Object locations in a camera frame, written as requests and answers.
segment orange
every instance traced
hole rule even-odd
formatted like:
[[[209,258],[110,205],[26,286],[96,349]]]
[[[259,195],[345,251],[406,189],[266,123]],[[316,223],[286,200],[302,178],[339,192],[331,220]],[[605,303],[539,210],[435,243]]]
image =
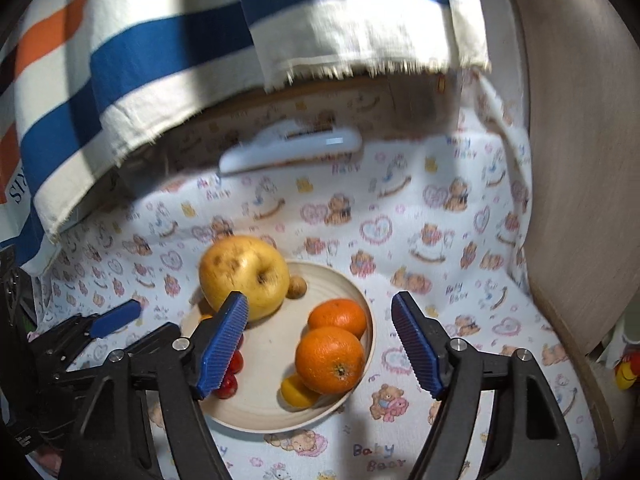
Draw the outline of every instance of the orange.
[[[367,329],[367,316],[355,301],[336,299],[316,306],[309,314],[307,323],[311,330],[321,326],[337,326],[360,339]]]
[[[305,386],[298,374],[293,374],[282,381],[280,394],[287,404],[302,410],[313,406],[320,397],[318,392]]]
[[[364,371],[364,349],[351,332],[323,326],[308,332],[296,348],[296,372],[319,394],[351,390]]]

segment patterned tablecloth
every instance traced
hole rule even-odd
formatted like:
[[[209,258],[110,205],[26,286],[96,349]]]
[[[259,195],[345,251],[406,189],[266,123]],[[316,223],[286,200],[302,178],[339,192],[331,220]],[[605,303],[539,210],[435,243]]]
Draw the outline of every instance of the patterned tablecloth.
[[[585,478],[599,453],[576,373],[528,295],[522,244],[529,224],[526,131],[481,76],[464,77],[458,129],[424,137],[394,129],[388,86],[315,94],[200,121],[170,134],[170,150],[192,165],[222,142],[284,117],[354,124],[360,156],[220,179],[202,170],[106,207],[63,234],[64,250],[36,293],[42,332],[70,314],[104,312],[128,298],[143,314],[92,344],[75,366],[99,364],[167,320],[180,322],[197,288],[205,248],[252,234],[289,258],[332,266],[369,298],[378,328],[373,363],[338,412],[313,427],[261,436],[209,421],[233,478],[406,478],[438,403],[421,391],[390,320],[390,298],[409,290],[451,336],[510,354],[529,348],[556,393]],[[478,471],[492,409],[481,397],[464,478]],[[161,468],[177,478],[166,435],[154,426]]]

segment round wooden plate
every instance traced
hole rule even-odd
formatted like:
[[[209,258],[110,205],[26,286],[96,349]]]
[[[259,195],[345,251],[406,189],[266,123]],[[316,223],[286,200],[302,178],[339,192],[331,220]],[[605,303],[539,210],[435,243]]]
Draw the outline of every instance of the round wooden plate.
[[[367,331],[361,338],[366,373],[373,357],[376,329],[364,295],[347,277],[329,267],[287,261],[291,275],[302,276],[306,294],[299,300],[285,300],[280,309],[244,331],[242,357],[244,369],[236,376],[238,392],[231,399],[210,396],[200,405],[206,415],[233,430],[247,433],[280,433],[309,425],[335,411],[351,395],[322,396],[311,408],[295,411],[279,394],[280,383],[294,371],[293,359],[300,337],[307,330],[309,313],[319,303],[332,298],[356,301],[367,316]],[[208,305],[201,301],[182,322],[182,332],[190,336]]]

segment orange stripe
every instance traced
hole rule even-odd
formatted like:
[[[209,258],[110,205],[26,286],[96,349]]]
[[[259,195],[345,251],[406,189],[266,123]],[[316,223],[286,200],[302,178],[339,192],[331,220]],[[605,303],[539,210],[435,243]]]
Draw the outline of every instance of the orange stripe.
[[[14,176],[15,168],[20,163],[20,148],[18,148],[18,132],[15,129],[15,123],[9,126],[9,129],[0,139],[0,204],[6,203],[5,189],[6,185]]]
[[[82,23],[87,0],[72,0],[66,7],[36,23],[23,35],[18,45],[15,77],[31,63],[46,56],[71,38]]]

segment striped cloth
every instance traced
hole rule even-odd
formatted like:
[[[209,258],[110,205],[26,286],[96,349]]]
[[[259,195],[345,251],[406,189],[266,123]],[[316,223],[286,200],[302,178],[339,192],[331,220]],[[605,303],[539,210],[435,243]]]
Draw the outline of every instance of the striped cloth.
[[[40,275],[101,176],[238,92],[488,63],[479,0],[34,0],[0,50],[0,246]]]

